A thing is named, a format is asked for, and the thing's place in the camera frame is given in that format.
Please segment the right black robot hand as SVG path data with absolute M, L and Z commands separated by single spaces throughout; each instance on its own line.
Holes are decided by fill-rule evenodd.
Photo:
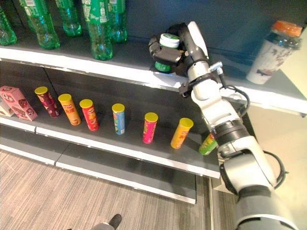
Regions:
M 194 21 L 172 25 L 152 36 L 148 48 L 158 72 L 174 72 L 181 64 L 192 79 L 210 72 L 206 44 Z

